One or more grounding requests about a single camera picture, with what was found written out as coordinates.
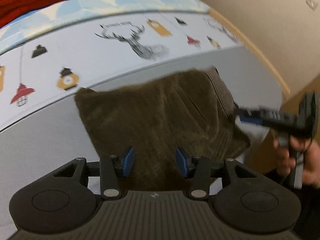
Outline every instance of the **wooden trim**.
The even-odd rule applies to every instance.
[[[223,17],[220,13],[218,13],[215,9],[210,8],[209,15],[221,23],[224,27],[226,27],[229,31],[231,31],[243,44],[250,50],[252,54],[254,54],[260,62],[273,74],[276,80],[282,87],[283,99],[286,101],[290,96],[290,88],[281,77],[276,68],[271,64],[271,62],[267,59],[267,57],[260,51],[252,41],[248,39],[236,26],[234,26],[230,21],[228,21],[225,17]]]

